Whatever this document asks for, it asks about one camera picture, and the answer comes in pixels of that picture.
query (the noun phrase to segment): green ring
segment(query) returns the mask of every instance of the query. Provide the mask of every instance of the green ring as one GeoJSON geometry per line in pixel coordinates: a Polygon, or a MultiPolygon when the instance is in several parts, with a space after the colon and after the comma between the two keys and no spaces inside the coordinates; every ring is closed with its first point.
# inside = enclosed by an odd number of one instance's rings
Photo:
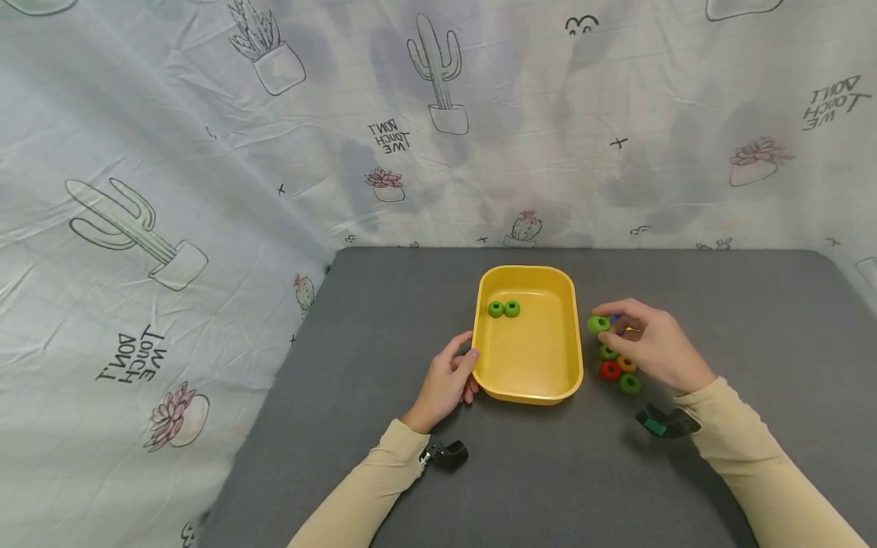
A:
{"type": "Polygon", "coordinates": [[[639,393],[639,390],[643,387],[643,385],[641,382],[639,382],[639,379],[636,377],[636,375],[625,373],[621,375],[620,379],[618,379],[618,387],[621,388],[621,391],[625,394],[634,395],[639,393]]]}
{"type": "Polygon", "coordinates": [[[503,315],[504,310],[505,307],[499,301],[493,301],[491,304],[488,305],[488,315],[490,317],[500,317],[503,315]]]}
{"type": "Polygon", "coordinates": [[[618,352],[615,352],[606,345],[600,345],[597,355],[600,356],[601,361],[615,361],[618,359],[618,352]]]}
{"type": "Polygon", "coordinates": [[[521,304],[518,301],[508,301],[505,303],[505,315],[508,317],[517,317],[521,313],[521,304]]]}
{"type": "Polygon", "coordinates": [[[595,335],[608,331],[610,327],[612,327],[612,324],[605,316],[592,316],[588,318],[588,329],[595,335]]]}

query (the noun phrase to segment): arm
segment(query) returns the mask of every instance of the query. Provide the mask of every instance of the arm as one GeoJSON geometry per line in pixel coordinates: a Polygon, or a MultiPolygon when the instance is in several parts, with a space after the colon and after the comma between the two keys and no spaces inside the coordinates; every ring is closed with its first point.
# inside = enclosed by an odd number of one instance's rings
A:
{"type": "Polygon", "coordinates": [[[594,313],[620,316],[600,333],[604,344],[681,394],[676,402],[702,426],[692,435],[697,450],[737,498],[761,548],[866,548],[673,317],[632,299],[594,313]]]}
{"type": "Polygon", "coordinates": [[[737,498],[761,548],[867,548],[724,379],[676,398],[698,452],[737,498]]]}
{"type": "Polygon", "coordinates": [[[423,473],[430,437],[394,420],[377,447],[298,530],[288,548],[367,548],[396,499],[423,473]]]}
{"type": "Polygon", "coordinates": [[[394,420],[377,447],[326,497],[287,548],[368,548],[396,499],[423,473],[420,453],[429,432],[461,402],[472,403],[478,384],[474,348],[454,357],[472,338],[453,338],[430,364],[414,406],[394,420]]]}

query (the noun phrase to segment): smiley face doodle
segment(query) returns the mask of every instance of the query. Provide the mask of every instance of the smiley face doodle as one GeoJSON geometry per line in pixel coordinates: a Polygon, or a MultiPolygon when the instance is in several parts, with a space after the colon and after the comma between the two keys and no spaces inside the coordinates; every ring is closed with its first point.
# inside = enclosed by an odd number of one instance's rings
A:
{"type": "Polygon", "coordinates": [[[576,31],[578,31],[580,34],[584,34],[585,32],[591,32],[594,29],[591,27],[591,25],[586,25],[586,23],[588,22],[589,19],[591,21],[594,21],[594,26],[597,26],[600,24],[600,22],[597,21],[597,18],[594,17],[593,15],[586,15],[586,16],[581,17],[581,18],[567,19],[567,24],[564,25],[564,28],[567,29],[567,32],[569,33],[570,36],[575,36],[576,31]]]}

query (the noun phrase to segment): orange ring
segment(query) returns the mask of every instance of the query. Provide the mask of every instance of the orange ring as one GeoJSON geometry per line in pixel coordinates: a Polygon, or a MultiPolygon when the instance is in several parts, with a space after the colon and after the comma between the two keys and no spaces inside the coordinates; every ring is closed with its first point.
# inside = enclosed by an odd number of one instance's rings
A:
{"type": "Polygon", "coordinates": [[[616,363],[619,367],[621,367],[622,373],[633,373],[637,370],[636,362],[628,358],[627,356],[618,356],[618,359],[616,359],[616,363]]]}

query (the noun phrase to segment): hand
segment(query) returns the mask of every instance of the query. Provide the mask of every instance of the hand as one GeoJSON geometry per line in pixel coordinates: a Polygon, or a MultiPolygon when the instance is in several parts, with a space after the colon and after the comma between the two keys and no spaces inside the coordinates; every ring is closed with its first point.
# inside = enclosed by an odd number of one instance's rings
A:
{"type": "Polygon", "coordinates": [[[649,376],[680,394],[705,388],[716,376],[688,341],[676,320],[633,299],[607,302],[594,309],[598,316],[620,317],[600,341],[612,350],[633,358],[649,376]]]}
{"type": "Polygon", "coordinates": [[[472,376],[475,364],[478,363],[478,350],[473,348],[465,356],[456,356],[460,347],[470,340],[471,331],[457,335],[451,339],[445,350],[432,359],[424,385],[420,388],[420,395],[400,419],[413,431],[428,434],[458,404],[464,401],[472,403],[479,390],[478,383],[472,376]]]}

